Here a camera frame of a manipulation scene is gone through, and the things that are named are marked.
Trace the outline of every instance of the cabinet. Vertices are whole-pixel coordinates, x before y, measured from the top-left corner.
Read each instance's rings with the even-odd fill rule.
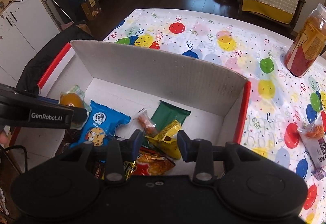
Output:
[[[0,15],[0,67],[18,81],[25,65],[35,55],[36,51],[4,11]]]
[[[59,33],[41,0],[15,0],[6,12],[36,52]]]

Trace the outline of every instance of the blue snack package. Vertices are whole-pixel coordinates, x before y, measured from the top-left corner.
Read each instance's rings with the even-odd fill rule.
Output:
[[[91,100],[92,112],[85,123],[80,139],[71,147],[84,141],[92,141],[94,146],[107,145],[113,139],[115,129],[130,122],[130,117],[105,105]]]

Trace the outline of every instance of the white snack package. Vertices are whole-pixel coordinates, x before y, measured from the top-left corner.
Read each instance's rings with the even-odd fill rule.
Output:
[[[317,119],[306,126],[298,129],[301,140],[314,162],[316,169],[326,165],[326,137],[322,120],[322,113]]]

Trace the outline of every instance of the tablecloth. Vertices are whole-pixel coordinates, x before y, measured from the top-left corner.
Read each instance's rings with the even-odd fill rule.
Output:
[[[308,197],[300,217],[310,224],[323,222],[326,180],[314,178],[314,165],[296,129],[313,122],[325,107],[324,59],[296,78],[283,65],[290,39],[239,20],[185,10],[136,9],[104,41],[203,59],[249,78],[241,144],[302,177]]]

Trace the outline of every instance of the orange label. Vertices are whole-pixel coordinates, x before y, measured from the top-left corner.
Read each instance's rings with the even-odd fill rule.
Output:
[[[298,47],[302,46],[304,57],[307,60],[312,60],[318,57],[325,44],[326,36],[324,36],[318,28],[314,27],[314,25],[308,19],[304,25],[304,28],[301,30],[295,40],[294,49],[296,50]]]

